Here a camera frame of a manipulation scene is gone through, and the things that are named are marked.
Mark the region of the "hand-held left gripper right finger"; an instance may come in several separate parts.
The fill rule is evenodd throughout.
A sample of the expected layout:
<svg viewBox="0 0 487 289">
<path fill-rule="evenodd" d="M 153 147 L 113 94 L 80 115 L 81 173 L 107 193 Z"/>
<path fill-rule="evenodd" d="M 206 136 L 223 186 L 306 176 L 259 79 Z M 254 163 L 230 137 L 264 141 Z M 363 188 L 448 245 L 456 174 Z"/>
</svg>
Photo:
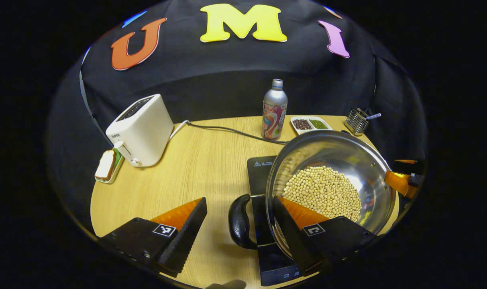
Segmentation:
<svg viewBox="0 0 487 289">
<path fill-rule="evenodd" d="M 332 271 L 377 238 L 345 216 L 326 218 L 280 196 L 274 216 L 302 276 Z"/>
</svg>

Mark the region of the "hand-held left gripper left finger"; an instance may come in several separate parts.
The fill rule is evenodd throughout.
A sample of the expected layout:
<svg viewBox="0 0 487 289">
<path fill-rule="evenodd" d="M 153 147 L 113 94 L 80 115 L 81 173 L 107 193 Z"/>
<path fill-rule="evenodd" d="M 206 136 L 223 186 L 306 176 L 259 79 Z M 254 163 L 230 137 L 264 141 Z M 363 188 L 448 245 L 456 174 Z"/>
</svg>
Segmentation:
<svg viewBox="0 0 487 289">
<path fill-rule="evenodd" d="M 206 198 L 202 197 L 151 220 L 135 217 L 100 237 L 99 242 L 139 267 L 176 277 L 206 215 Z"/>
</svg>

